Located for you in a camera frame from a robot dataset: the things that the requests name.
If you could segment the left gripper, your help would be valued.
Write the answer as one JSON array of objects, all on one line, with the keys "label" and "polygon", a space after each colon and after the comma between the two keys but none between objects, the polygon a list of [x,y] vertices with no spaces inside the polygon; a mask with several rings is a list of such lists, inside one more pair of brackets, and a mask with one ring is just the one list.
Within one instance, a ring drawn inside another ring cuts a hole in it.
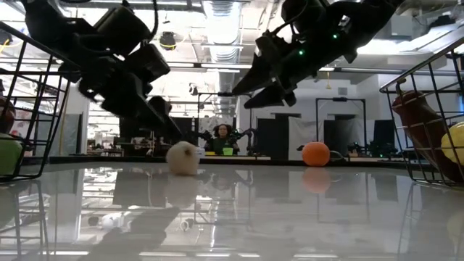
[{"label": "left gripper", "polygon": [[152,82],[170,72],[155,45],[143,40],[123,56],[110,50],[104,36],[67,36],[57,44],[57,50],[70,60],[68,69],[77,70],[72,78],[79,80],[82,95],[90,100],[101,96],[101,108],[118,116],[136,116],[119,118],[121,138],[141,137],[142,129],[171,142],[183,138],[169,116],[170,102],[161,96],[147,99]]}]

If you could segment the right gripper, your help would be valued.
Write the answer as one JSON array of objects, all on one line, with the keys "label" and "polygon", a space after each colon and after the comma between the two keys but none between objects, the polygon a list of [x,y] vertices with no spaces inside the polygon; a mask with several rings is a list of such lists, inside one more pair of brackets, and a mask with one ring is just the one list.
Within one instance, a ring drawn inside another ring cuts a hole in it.
[{"label": "right gripper", "polygon": [[244,107],[292,107],[297,98],[297,85],[284,88],[277,82],[300,82],[315,76],[326,65],[342,57],[349,64],[358,56],[363,45],[363,24],[349,21],[344,25],[322,25],[314,30],[297,33],[290,42],[277,36],[275,31],[265,31],[257,40],[259,54],[255,56],[246,75],[233,88],[233,94],[245,94],[264,88],[248,100]]}]

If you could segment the dark red sausage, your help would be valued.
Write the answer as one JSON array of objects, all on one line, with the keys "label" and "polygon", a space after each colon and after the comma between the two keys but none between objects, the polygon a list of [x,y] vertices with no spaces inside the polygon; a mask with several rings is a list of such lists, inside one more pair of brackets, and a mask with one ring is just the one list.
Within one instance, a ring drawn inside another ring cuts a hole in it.
[{"label": "dark red sausage", "polygon": [[405,133],[415,150],[446,178],[454,182],[464,181],[460,167],[441,149],[442,137],[447,134],[444,121],[418,91],[405,91],[392,102],[391,108],[399,115]]}]

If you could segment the yellow produce item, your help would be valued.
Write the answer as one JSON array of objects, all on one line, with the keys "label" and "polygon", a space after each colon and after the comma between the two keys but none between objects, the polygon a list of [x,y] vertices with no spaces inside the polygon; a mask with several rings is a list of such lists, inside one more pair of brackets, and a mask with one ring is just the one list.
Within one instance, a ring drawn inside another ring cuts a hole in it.
[{"label": "yellow produce item", "polygon": [[441,148],[445,157],[464,166],[464,121],[449,127],[441,139]]}]

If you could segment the white hanging sheet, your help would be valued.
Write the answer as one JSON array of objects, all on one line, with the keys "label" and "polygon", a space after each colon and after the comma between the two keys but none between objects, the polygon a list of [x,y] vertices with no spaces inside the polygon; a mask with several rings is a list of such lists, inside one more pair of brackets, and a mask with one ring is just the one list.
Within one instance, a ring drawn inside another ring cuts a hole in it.
[{"label": "white hanging sheet", "polygon": [[306,121],[289,117],[289,160],[302,161],[297,149],[312,141],[323,141],[323,121]]}]

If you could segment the person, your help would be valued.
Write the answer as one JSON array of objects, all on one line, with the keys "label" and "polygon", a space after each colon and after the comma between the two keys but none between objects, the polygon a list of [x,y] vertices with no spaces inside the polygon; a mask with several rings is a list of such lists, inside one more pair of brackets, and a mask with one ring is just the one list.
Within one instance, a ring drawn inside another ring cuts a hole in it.
[{"label": "person", "polygon": [[233,154],[237,155],[240,151],[236,141],[231,139],[232,126],[220,124],[213,128],[214,138],[208,141],[204,148],[206,151],[214,152],[216,155],[223,155],[224,148],[232,148]]}]

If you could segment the wooden background desk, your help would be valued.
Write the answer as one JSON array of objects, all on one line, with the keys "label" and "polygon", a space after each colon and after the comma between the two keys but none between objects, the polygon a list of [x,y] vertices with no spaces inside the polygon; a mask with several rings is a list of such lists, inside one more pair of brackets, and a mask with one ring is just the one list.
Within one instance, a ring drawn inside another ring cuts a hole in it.
[{"label": "wooden background desk", "polygon": [[202,157],[202,160],[271,160],[271,157],[266,157],[266,156],[240,156],[240,155],[229,155],[229,156],[223,156],[223,155],[206,155]]}]

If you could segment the black dome ceiling fixture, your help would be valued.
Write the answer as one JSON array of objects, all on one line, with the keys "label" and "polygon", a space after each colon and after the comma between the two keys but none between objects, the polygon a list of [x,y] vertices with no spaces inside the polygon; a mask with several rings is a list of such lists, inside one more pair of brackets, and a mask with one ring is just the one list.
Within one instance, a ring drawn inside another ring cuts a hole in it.
[{"label": "black dome ceiling fixture", "polygon": [[172,31],[165,31],[159,37],[159,45],[166,51],[175,50],[177,43],[175,40],[175,34]]}]

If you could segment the round orange fruit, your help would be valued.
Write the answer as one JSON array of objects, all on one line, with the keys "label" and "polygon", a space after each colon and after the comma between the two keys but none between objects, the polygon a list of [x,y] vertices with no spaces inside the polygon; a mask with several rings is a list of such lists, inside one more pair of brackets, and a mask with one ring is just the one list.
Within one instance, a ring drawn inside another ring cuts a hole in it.
[{"label": "round orange fruit", "polygon": [[321,142],[310,142],[303,146],[302,160],[311,167],[323,167],[331,158],[329,148]]}]

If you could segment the grey fabric partition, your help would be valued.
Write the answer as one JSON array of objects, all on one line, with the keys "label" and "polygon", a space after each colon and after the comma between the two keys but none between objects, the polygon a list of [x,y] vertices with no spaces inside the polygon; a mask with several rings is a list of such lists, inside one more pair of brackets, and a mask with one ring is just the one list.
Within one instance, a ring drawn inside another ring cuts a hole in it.
[{"label": "grey fabric partition", "polygon": [[50,157],[70,156],[81,149],[82,114],[66,114],[61,117],[49,152]]}]

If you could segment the black display screen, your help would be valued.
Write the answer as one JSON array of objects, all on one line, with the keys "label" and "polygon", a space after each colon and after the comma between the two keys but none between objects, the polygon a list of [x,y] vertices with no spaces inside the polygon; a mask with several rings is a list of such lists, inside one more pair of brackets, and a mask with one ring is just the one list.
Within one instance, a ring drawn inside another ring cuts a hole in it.
[{"label": "black display screen", "polygon": [[380,144],[393,144],[394,122],[392,120],[376,120],[374,122],[373,140]]}]

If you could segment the white red-patterned banner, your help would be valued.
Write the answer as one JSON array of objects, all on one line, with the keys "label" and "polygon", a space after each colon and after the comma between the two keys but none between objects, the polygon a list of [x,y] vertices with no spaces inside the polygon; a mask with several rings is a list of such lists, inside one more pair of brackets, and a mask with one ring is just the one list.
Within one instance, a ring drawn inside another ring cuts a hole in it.
[{"label": "white red-patterned banner", "polygon": [[20,142],[26,142],[25,145],[25,156],[32,157],[34,154],[35,146],[32,145],[32,141],[35,139],[35,131],[36,131],[36,124],[31,123],[32,113],[21,110],[16,110],[16,117],[14,121],[14,125],[10,131],[7,133],[15,138],[20,138]]}]

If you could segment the green lime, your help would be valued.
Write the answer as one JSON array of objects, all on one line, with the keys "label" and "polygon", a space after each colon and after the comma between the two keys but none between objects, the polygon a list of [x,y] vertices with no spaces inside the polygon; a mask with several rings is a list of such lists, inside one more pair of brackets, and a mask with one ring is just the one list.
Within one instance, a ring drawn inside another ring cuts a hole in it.
[{"label": "green lime", "polygon": [[22,145],[10,135],[0,133],[0,176],[11,175],[15,171]]}]

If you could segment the black table edge frame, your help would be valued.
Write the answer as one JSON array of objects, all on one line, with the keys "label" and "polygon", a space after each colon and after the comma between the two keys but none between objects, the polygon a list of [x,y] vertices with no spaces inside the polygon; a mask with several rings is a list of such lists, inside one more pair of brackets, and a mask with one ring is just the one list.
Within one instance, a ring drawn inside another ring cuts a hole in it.
[{"label": "black table edge frame", "polygon": [[[136,162],[136,163],[166,163],[164,157],[104,157],[104,156],[62,156],[49,157],[45,159],[46,164],[72,164],[87,162]],[[271,159],[265,160],[214,160],[200,159],[202,164],[208,165],[267,165],[267,166],[306,166],[303,161]],[[329,162],[326,167],[384,167],[394,169],[405,169],[404,162],[390,161],[349,161]]]}]

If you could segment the ribbed silver ventilation duct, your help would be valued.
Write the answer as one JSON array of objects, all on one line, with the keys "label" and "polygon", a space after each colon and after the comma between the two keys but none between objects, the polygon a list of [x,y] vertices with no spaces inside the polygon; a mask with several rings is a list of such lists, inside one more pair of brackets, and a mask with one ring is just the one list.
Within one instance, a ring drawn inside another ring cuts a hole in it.
[{"label": "ribbed silver ventilation duct", "polygon": [[[207,40],[214,63],[239,63],[239,49],[230,47],[239,43],[241,3],[226,0],[202,0],[206,14]],[[219,72],[215,92],[231,92],[235,72]],[[216,109],[221,117],[235,115],[236,98],[216,96]]]}]

